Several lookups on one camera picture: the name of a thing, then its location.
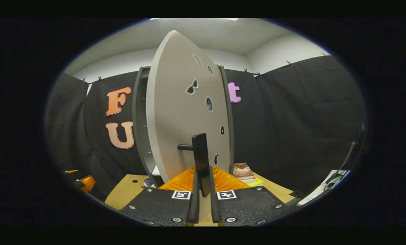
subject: white oval board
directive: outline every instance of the white oval board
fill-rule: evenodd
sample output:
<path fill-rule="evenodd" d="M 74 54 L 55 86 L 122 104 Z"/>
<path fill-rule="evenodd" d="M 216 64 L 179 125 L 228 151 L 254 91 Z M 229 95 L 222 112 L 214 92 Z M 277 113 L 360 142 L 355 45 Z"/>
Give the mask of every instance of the white oval board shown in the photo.
<path fill-rule="evenodd" d="M 190 92 L 188 89 L 195 79 L 197 88 Z M 207 98 L 212 107 L 206 105 Z M 193 152 L 178 150 L 177 145 L 192 145 L 192 136 L 199 133 L 206 133 L 209 164 L 214 163 L 218 154 L 216 166 L 230 171 L 231 129 L 220 69 L 177 31 L 167 34 L 155 54 L 146 100 L 150 146 L 164 182 L 195 166 Z"/>

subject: ceiling light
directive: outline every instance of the ceiling light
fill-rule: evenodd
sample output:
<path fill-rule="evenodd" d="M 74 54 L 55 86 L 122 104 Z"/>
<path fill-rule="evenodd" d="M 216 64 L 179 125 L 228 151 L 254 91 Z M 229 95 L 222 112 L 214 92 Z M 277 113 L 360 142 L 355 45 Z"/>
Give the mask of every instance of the ceiling light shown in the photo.
<path fill-rule="evenodd" d="M 158 19 L 160 19 L 160 18 L 151 18 L 150 20 L 158 20 Z M 235 21 L 235 20 L 237 20 L 238 18 L 220 18 L 220 19 Z"/>

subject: white paper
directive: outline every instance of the white paper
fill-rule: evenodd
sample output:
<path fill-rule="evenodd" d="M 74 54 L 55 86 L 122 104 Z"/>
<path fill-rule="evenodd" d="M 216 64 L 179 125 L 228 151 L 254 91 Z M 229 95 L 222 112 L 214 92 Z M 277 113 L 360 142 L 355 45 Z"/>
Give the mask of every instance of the white paper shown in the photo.
<path fill-rule="evenodd" d="M 316 188 L 314 191 L 312 191 L 312 193 L 310 193 L 306 198 L 304 198 L 303 200 L 299 201 L 297 206 L 301 206 L 301 205 L 305 205 L 306 203 L 308 203 L 309 201 L 313 200 L 315 197 L 318 197 L 321 193 L 324 192 L 324 188 L 325 188 L 325 182 L 336 172 L 338 171 L 337 169 L 332 170 L 329 175 L 327 176 L 327 178 L 321 183 L 320 186 L 318 186 L 318 188 Z M 343 175 L 346 172 L 346 170 L 341 170 L 338 172 L 338 174 Z"/>
<path fill-rule="evenodd" d="M 158 166 L 155 166 L 155 168 L 152 171 L 152 175 L 154 176 L 161 176 L 161 174 L 159 173 L 159 169 Z"/>

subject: white ceiling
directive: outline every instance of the white ceiling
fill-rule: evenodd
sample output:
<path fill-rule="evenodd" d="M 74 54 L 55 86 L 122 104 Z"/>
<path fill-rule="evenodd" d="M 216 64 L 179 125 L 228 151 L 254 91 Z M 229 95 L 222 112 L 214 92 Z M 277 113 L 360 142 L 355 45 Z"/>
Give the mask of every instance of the white ceiling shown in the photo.
<path fill-rule="evenodd" d="M 74 74 L 94 62 L 131 51 L 157 48 L 172 30 L 186 36 L 200 48 L 247 55 L 289 30 L 261 19 L 157 19 L 123 29 L 87 49 L 67 68 Z"/>

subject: book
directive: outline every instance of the book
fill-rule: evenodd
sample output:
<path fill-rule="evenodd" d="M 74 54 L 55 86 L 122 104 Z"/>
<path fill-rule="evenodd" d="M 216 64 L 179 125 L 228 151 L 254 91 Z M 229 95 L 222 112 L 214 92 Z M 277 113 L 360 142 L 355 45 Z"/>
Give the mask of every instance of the book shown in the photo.
<path fill-rule="evenodd" d="M 249 184 L 249 183 L 255 183 L 258 180 L 259 180 L 258 178 L 254 177 L 253 179 L 247 179 L 247 180 L 241 180 L 241 181 L 246 184 Z"/>
<path fill-rule="evenodd" d="M 262 180 L 257 179 L 256 182 L 253 182 L 253 183 L 246 183 L 246 184 L 248 184 L 248 186 L 250 186 L 250 187 L 255 187 L 255 186 L 261 186 L 261 185 L 263 185 L 264 182 L 263 182 Z"/>
<path fill-rule="evenodd" d="M 253 179 L 254 174 L 247 163 L 235 163 L 233 167 L 233 176 L 238 180 Z"/>

